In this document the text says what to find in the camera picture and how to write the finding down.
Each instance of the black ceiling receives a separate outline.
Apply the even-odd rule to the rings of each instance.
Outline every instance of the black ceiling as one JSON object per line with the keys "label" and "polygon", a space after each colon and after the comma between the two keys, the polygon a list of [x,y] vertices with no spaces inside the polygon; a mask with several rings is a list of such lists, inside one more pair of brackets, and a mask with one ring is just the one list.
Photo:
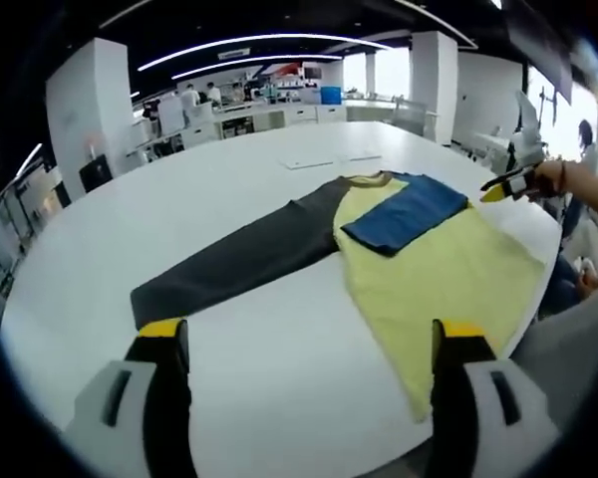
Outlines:
{"label": "black ceiling", "polygon": [[[182,56],[145,72],[137,71],[140,65],[211,41],[265,33],[359,38],[390,30],[439,27],[397,0],[152,0],[108,27],[99,28],[138,1],[38,0],[20,3],[17,8],[11,2],[0,3],[0,186],[13,177],[35,144],[43,142],[47,151],[50,149],[44,108],[46,79],[94,37],[129,47],[132,90],[144,96],[173,85],[170,77],[174,74],[217,63],[216,54],[233,46]],[[545,13],[554,8],[556,1],[532,3]],[[482,53],[519,59],[508,46],[501,12],[489,0],[415,3],[473,38]],[[252,55],[274,55],[320,53],[333,45],[329,41],[276,40],[248,46]]]}

